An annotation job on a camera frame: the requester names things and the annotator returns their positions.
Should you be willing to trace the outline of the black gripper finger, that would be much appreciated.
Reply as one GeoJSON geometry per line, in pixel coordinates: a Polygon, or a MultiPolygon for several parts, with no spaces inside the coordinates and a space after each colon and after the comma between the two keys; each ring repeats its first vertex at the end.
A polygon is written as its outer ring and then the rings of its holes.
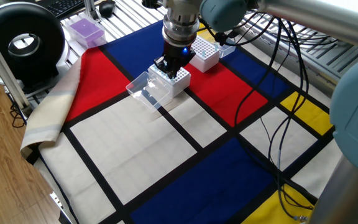
{"type": "Polygon", "coordinates": [[[177,72],[181,68],[180,62],[178,59],[172,59],[167,63],[167,75],[169,79],[174,79],[177,76],[177,72]]]}
{"type": "Polygon", "coordinates": [[[154,59],[154,65],[162,72],[168,72],[169,64],[165,59],[165,56],[158,57],[154,59]]]}

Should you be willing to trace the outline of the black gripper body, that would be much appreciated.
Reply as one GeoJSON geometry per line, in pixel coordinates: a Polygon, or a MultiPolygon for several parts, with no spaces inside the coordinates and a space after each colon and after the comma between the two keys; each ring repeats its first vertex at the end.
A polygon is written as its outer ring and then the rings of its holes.
{"type": "Polygon", "coordinates": [[[180,64],[188,64],[195,55],[196,53],[190,45],[177,47],[167,41],[164,42],[163,57],[170,63],[176,61],[180,64]]]}

